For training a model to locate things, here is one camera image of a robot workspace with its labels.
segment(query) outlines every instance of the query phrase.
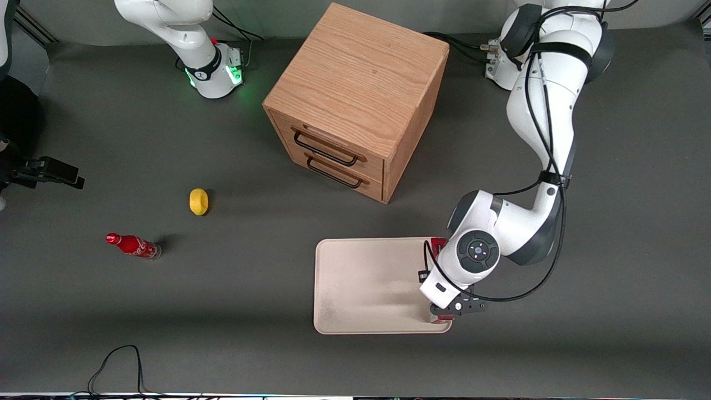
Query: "drawer handle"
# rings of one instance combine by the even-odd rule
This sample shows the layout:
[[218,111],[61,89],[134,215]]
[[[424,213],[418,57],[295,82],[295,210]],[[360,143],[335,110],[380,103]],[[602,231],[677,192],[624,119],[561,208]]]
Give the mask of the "drawer handle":
[[338,177],[335,177],[335,176],[329,174],[329,173],[326,172],[326,171],[323,171],[323,170],[320,170],[320,169],[314,167],[313,165],[311,165],[311,161],[313,161],[313,160],[314,160],[313,157],[309,157],[309,159],[306,161],[306,166],[307,166],[311,171],[316,172],[316,173],[319,174],[319,175],[323,175],[323,176],[325,176],[326,178],[330,178],[330,179],[332,179],[332,180],[334,180],[334,181],[337,181],[339,184],[342,184],[342,185],[344,185],[344,186],[350,187],[351,189],[357,189],[357,188],[360,187],[360,184],[363,183],[363,180],[362,180],[362,179],[359,179],[356,183],[354,183],[354,184],[349,184],[348,182],[346,182],[346,181],[344,181],[344,180],[342,180],[342,179],[340,179],[340,178],[338,178]]
[[337,162],[340,165],[343,165],[345,167],[352,167],[356,163],[356,161],[358,161],[358,156],[353,156],[353,159],[351,161],[345,161],[345,160],[339,159],[338,157],[334,157],[334,156],[330,155],[329,153],[322,152],[321,150],[315,148],[314,146],[311,146],[311,145],[308,145],[304,142],[299,141],[299,136],[301,136],[301,132],[297,130],[296,133],[294,134],[294,141],[296,142],[296,144],[303,147],[304,149],[309,149],[318,155],[324,156],[325,158],[330,159],[333,162]]

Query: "lemon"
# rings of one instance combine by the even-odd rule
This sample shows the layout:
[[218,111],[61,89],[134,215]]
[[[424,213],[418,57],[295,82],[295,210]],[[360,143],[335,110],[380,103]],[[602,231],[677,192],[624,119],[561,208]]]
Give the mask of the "lemon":
[[198,216],[208,212],[208,194],[206,191],[197,188],[190,192],[190,211]]

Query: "gray table surface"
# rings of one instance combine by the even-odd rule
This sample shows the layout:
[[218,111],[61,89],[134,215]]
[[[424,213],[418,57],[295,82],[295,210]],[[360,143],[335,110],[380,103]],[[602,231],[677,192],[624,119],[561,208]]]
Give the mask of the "gray table surface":
[[[384,206],[289,161],[260,103],[301,41],[255,44],[246,83],[205,100],[167,46],[59,45],[40,153],[83,191],[11,187],[0,213],[0,390],[75,391],[137,344],[156,391],[380,396],[708,398],[711,73],[698,22],[617,31],[574,114],[565,249],[533,296],[444,335],[323,336],[312,326],[324,238],[443,236],[468,191],[538,175],[507,92],[451,56],[437,108]],[[203,218],[192,188],[213,190]],[[530,196],[515,201],[530,204]],[[163,238],[147,263],[110,231]],[[547,264],[502,262],[512,295]],[[133,354],[101,391],[134,391]]]

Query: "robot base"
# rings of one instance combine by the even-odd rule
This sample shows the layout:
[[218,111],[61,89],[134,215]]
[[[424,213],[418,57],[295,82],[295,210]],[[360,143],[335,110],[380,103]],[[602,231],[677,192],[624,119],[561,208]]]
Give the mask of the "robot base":
[[237,86],[242,85],[244,80],[240,49],[231,48],[224,43],[218,43],[215,47],[222,53],[222,63],[209,80],[198,80],[186,70],[190,84],[208,99],[229,95]]

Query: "coca-cola bottle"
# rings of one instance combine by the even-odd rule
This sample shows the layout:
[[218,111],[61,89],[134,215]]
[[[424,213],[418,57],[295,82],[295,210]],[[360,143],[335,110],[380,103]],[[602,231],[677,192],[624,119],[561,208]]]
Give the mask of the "coca-cola bottle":
[[133,235],[119,235],[109,233],[106,235],[106,242],[121,249],[126,254],[155,260],[161,256],[161,246]]

